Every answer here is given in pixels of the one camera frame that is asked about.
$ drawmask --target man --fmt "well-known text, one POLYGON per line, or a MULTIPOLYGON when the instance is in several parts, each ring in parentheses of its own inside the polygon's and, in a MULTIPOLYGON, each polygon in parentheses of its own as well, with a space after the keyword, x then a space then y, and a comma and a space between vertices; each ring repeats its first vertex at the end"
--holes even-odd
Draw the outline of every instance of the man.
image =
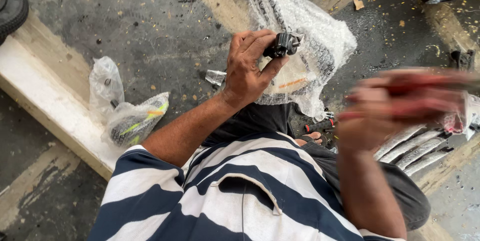
POLYGON ((403 240, 426 222, 420 189, 373 153, 457 105, 430 90, 393 121, 392 105, 412 98, 390 97, 388 77, 372 79, 339 122, 338 156, 318 145, 319 133, 294 140, 289 105, 253 103, 288 61, 256 66, 275 37, 233 35, 225 89, 118 159, 89 240, 403 240))

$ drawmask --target foot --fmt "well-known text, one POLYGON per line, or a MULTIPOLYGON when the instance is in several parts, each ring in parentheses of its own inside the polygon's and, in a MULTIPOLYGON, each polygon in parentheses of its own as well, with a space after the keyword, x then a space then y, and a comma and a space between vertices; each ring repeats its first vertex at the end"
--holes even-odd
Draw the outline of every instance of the foot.
MULTIPOLYGON (((322 140, 321 140, 321 138, 320 138, 320 136, 321 136, 320 132, 313 132, 313 133, 310 133, 310 134, 306 134, 306 135, 304 135, 304 136, 308 136, 308 137, 314 139, 315 142, 318 143, 318 144, 321 144, 321 143, 322 143, 322 140)), ((296 141, 296 142, 298 143, 298 145, 300 145, 300 146, 303 146, 303 145, 307 144, 306 141, 301 140, 301 139, 295 139, 295 141, 296 141)))

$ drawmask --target dry leaf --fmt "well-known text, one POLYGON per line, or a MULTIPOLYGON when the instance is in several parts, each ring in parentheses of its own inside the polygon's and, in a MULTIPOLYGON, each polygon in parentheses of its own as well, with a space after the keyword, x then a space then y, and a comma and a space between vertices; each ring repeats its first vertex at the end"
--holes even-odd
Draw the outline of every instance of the dry leaf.
POLYGON ((353 0, 353 3, 355 4, 355 10, 359 10, 365 7, 363 5, 363 1, 353 0))

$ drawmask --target wire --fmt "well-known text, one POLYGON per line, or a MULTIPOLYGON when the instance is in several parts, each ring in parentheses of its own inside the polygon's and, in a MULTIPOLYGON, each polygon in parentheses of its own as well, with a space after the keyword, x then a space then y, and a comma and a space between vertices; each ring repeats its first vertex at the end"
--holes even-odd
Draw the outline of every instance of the wire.
POLYGON ((243 241, 245 241, 245 232, 243 230, 243 198, 245 197, 245 192, 247 191, 247 183, 243 188, 243 195, 241 196, 241 232, 243 233, 243 241))

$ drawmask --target orange marking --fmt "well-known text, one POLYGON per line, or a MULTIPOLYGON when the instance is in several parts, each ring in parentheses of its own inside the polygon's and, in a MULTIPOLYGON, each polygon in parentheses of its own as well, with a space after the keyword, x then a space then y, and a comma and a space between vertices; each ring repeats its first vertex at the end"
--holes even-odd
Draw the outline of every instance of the orange marking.
POLYGON ((282 85, 279 86, 279 88, 285 88, 287 86, 294 85, 294 84, 299 83, 299 82, 303 82, 304 80, 305 80, 305 78, 297 79, 296 81, 291 81, 291 82, 288 82, 286 84, 282 84, 282 85))
POLYGON ((154 111, 154 112, 148 111, 147 113, 150 114, 150 115, 162 115, 163 111, 154 111))

